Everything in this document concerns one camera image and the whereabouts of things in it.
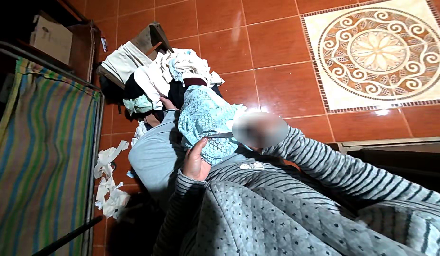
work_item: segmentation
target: metal bar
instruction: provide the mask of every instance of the metal bar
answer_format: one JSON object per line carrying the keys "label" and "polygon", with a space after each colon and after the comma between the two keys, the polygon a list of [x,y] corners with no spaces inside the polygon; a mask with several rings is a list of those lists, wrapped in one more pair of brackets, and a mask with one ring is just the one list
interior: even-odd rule
{"label": "metal bar", "polygon": [[12,57],[13,59],[19,60],[19,56],[18,55],[14,54],[14,53],[11,53],[8,50],[0,48],[0,52],[5,54],[5,55],[8,55],[8,56]]}
{"label": "metal bar", "polygon": [[92,221],[89,221],[88,223],[82,225],[81,227],[73,230],[72,232],[68,233],[65,236],[62,236],[57,241],[49,244],[47,247],[44,247],[40,251],[34,253],[32,256],[47,256],[51,253],[55,252],[60,247],[63,247],[68,242],[75,239],[75,237],[81,235],[84,231],[92,228],[95,224],[99,223],[103,219],[103,216],[97,216]]}
{"label": "metal bar", "polygon": [[75,76],[73,74],[70,74],[67,71],[63,70],[63,69],[61,69],[61,68],[59,68],[59,67],[57,67],[57,66],[55,66],[55,65],[53,65],[53,64],[51,64],[51,63],[49,63],[47,61],[45,61],[45,60],[42,60],[41,58],[35,56],[34,54],[31,54],[31,53],[29,53],[29,52],[27,52],[27,51],[25,51],[25,50],[23,50],[23,49],[21,49],[21,48],[19,48],[17,46],[14,46],[13,44],[10,44],[10,43],[4,42],[4,41],[0,41],[0,46],[4,47],[6,49],[8,48],[8,49],[13,49],[15,51],[18,51],[19,53],[22,53],[22,54],[26,55],[27,57],[30,57],[31,59],[37,60],[38,62],[42,63],[43,65],[45,65],[47,67],[50,67],[51,69],[54,69],[54,70],[56,70],[56,71],[58,71],[60,73],[63,73],[64,75],[66,75],[66,76],[68,76],[68,77],[78,81],[78,82],[81,82],[81,83],[85,84],[85,86],[87,85],[87,86],[90,86],[92,88],[95,88],[95,89],[101,91],[101,89],[99,87],[97,87],[97,86],[87,82],[86,80],[81,79],[81,78],[79,78],[79,77],[77,77],[77,76]]}
{"label": "metal bar", "polygon": [[[97,113],[99,113],[95,119],[95,127],[94,127],[94,143],[92,146],[92,162],[91,162],[91,168],[89,173],[89,184],[88,184],[88,196],[87,196],[87,207],[86,207],[86,222],[88,222],[93,216],[94,216],[94,168],[97,164],[97,155],[99,151],[99,142],[100,142],[100,131],[102,127],[102,120],[103,120],[103,112],[104,112],[104,102],[105,98],[104,95],[101,95],[100,103],[97,105]],[[89,250],[92,248],[92,236],[93,236],[93,230],[87,230],[84,234],[83,238],[83,245],[81,249],[81,255],[89,255]]]}

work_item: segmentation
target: light blue lace garment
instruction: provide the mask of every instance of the light blue lace garment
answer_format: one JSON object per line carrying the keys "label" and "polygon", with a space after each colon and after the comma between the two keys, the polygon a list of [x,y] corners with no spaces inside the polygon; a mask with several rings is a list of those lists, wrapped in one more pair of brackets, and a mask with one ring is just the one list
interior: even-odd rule
{"label": "light blue lace garment", "polygon": [[[212,89],[191,85],[185,91],[184,104],[179,116],[179,131],[184,136],[182,145],[192,148],[202,137],[231,131],[235,117],[246,107],[229,105]],[[211,165],[234,153],[239,143],[230,138],[211,138],[201,152],[201,157]]]}

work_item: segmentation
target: tiled floor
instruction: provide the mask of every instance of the tiled floor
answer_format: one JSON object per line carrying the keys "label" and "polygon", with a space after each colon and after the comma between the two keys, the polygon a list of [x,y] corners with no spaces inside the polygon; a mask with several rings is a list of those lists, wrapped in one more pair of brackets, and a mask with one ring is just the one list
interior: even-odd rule
{"label": "tiled floor", "polygon": [[[308,137],[440,136],[440,0],[72,2],[103,31],[101,59],[156,20],[173,47],[194,49],[225,79],[228,102],[278,114]],[[137,121],[122,113],[105,107],[101,148],[131,140]],[[137,190],[127,154],[115,180]],[[97,255],[111,223],[95,228]]]}

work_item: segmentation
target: torn tissue paper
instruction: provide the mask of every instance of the torn tissue paper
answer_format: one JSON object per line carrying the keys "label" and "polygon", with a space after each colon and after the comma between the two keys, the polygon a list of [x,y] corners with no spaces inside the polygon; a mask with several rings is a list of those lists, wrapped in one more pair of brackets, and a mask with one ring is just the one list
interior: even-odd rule
{"label": "torn tissue paper", "polygon": [[[102,178],[97,190],[97,197],[95,198],[95,205],[99,210],[103,209],[103,215],[107,218],[118,218],[121,210],[127,205],[130,195],[127,192],[120,190],[123,186],[122,182],[119,185],[115,185],[113,177],[108,180]],[[105,201],[105,195],[109,192],[109,198]]]}
{"label": "torn tissue paper", "polygon": [[[95,198],[95,205],[99,210],[103,209],[103,215],[107,218],[113,217],[117,219],[121,210],[127,205],[130,195],[127,192],[120,190],[123,185],[122,182],[116,186],[113,179],[113,167],[111,162],[119,155],[122,150],[129,148],[127,141],[121,141],[117,148],[111,147],[99,152],[97,165],[95,166],[94,177],[100,178],[102,173],[106,177],[102,177]],[[105,195],[109,193],[108,200],[105,200]]]}
{"label": "torn tissue paper", "polygon": [[113,175],[113,168],[111,167],[110,163],[119,155],[122,150],[126,150],[127,148],[129,148],[129,143],[125,140],[122,140],[117,148],[111,147],[100,151],[97,164],[94,168],[94,178],[100,178],[102,173],[105,173],[107,178],[111,177]]}
{"label": "torn tissue paper", "polygon": [[135,137],[132,138],[132,147],[138,142],[139,138],[141,138],[147,132],[146,125],[144,121],[138,122],[138,127],[136,128]]}

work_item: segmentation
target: light blue patterned clothing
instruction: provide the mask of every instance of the light blue patterned clothing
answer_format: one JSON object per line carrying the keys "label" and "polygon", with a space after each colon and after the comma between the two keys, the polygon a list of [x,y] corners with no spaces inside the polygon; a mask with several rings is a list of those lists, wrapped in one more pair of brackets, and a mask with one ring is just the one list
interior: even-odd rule
{"label": "light blue patterned clothing", "polygon": [[130,115],[133,113],[146,113],[152,110],[152,102],[145,94],[136,99],[123,99],[122,102],[124,102],[124,106]]}
{"label": "light blue patterned clothing", "polygon": [[[184,95],[184,104],[179,116],[179,131],[184,136],[182,145],[192,148],[202,137],[231,131],[234,118],[242,115],[246,107],[229,105],[212,89],[191,85]],[[211,165],[232,154],[239,143],[230,138],[214,138],[207,142],[201,157]]]}

